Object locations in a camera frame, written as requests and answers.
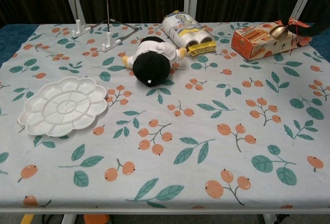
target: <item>cardboard box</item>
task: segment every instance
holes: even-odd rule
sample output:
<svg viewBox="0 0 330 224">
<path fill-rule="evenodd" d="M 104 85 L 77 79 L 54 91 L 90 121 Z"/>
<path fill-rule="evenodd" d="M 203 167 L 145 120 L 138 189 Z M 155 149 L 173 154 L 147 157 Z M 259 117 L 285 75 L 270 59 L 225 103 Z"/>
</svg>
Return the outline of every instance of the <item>cardboard box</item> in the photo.
<svg viewBox="0 0 330 224">
<path fill-rule="evenodd" d="M 299 22 L 293 18 L 297 24 L 309 27 L 307 24 Z M 232 48 L 237 51 L 247 61 L 268 57 L 270 55 L 291 50 L 291 45 L 295 45 L 297 36 L 288 32 L 288 35 L 281 41 L 277 41 L 269 35 L 270 30 L 281 25 L 281 21 L 262 23 L 255 27 L 245 27 L 236 29 L 232 39 Z M 311 37 L 298 36 L 297 47 L 305 46 L 311 41 Z"/>
</svg>

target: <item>white paint palette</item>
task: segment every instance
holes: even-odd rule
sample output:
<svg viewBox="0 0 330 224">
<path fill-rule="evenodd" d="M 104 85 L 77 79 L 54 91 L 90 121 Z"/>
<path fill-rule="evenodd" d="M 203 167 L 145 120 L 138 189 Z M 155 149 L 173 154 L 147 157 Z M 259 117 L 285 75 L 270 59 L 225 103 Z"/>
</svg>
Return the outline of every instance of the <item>white paint palette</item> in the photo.
<svg viewBox="0 0 330 224">
<path fill-rule="evenodd" d="M 66 77 L 28 99 L 18 122 L 30 135 L 63 136 L 91 125 L 107 108 L 106 94 L 91 78 Z"/>
</svg>

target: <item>stuffed animal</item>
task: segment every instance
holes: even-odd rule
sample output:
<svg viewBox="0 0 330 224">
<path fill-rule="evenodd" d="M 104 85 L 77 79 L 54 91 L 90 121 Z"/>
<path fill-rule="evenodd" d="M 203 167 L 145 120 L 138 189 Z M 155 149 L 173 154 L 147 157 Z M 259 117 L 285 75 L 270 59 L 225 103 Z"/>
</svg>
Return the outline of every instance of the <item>stuffed animal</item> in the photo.
<svg viewBox="0 0 330 224">
<path fill-rule="evenodd" d="M 148 87 L 156 86 L 169 76 L 171 65 L 182 60 L 187 53 L 185 48 L 164 42 L 159 37 L 144 38 L 135 55 L 124 56 L 126 68 L 133 69 L 134 75 Z"/>
</svg>

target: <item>white wire stand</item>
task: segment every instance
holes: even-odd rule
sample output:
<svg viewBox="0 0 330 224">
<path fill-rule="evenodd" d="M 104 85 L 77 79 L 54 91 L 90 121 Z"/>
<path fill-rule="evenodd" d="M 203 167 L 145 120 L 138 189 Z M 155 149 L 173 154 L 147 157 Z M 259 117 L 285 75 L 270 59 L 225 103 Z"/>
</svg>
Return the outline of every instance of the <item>white wire stand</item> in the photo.
<svg viewBox="0 0 330 224">
<path fill-rule="evenodd" d="M 77 19 L 76 19 L 77 30 L 72 30 L 72 37 L 74 39 L 76 39 L 76 38 L 78 38 L 78 37 L 86 34 L 91 29 L 93 29 L 93 28 L 95 28 L 95 27 L 97 27 L 99 25 L 102 25 L 105 22 L 107 22 L 107 28 L 108 28 L 108 30 L 107 30 L 107 33 L 106 33 L 106 43 L 103 43 L 102 44 L 102 51 L 103 52 L 109 51 L 110 49 L 112 49 L 115 46 L 119 45 L 120 43 L 122 43 L 123 40 L 127 39 L 128 37 L 130 37 L 131 35 L 135 34 L 139 30 L 139 28 L 136 27 L 136 26 L 129 25 L 129 24 L 126 24 L 126 23 L 121 23 L 121 22 L 118 22 L 118 21 L 116 21 L 114 19 L 110 19 L 109 18 L 109 4 L 108 4 L 108 0 L 106 0 L 106 2 L 107 2 L 107 19 L 104 20 L 104 21 L 102 21 L 102 22 L 100 22 L 100 23 L 98 23 L 98 24 L 96 24 L 96 25 L 93 25 L 91 27 L 82 27 L 81 22 L 80 22 L 80 19 L 79 19 L 78 11 L 77 11 L 77 1 L 74 0 L 74 6 L 75 6 L 75 9 L 76 9 L 76 15 L 77 15 Z M 133 29 L 133 31 L 130 34 L 126 35 L 125 37 L 122 37 L 120 39 L 114 40 L 111 37 L 110 24 L 109 24 L 110 21 L 113 22 L 113 23 L 118 23 L 118 24 L 125 25 L 125 26 Z"/>
</svg>

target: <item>floral tablecloth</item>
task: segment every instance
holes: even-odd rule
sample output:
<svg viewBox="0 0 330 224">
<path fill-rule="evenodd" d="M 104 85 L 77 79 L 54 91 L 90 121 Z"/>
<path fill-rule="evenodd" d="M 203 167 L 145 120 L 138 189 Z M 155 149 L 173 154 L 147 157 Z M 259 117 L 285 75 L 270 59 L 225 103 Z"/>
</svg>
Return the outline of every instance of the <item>floral tablecloth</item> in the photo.
<svg viewBox="0 0 330 224">
<path fill-rule="evenodd" d="M 101 51 L 106 25 L 72 39 L 73 24 L 40 25 L 0 69 L 0 209 L 238 211 L 330 205 L 330 65 L 311 46 L 248 63 L 234 29 L 208 23 L 217 52 L 175 63 L 148 88 L 124 68 L 159 24 Z M 129 28 L 111 26 L 112 37 Z M 107 110 L 63 137 L 17 123 L 47 83 L 90 77 Z"/>
</svg>

